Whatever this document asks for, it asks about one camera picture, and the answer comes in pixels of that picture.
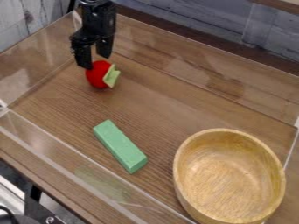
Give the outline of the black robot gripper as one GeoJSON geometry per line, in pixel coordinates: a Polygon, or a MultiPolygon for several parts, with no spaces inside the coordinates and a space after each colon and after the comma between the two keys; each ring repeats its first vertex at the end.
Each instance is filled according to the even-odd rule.
{"type": "Polygon", "coordinates": [[[78,0],[81,28],[69,36],[70,51],[78,67],[92,69],[90,46],[96,53],[109,58],[116,33],[117,8],[110,0],[78,0]]]}

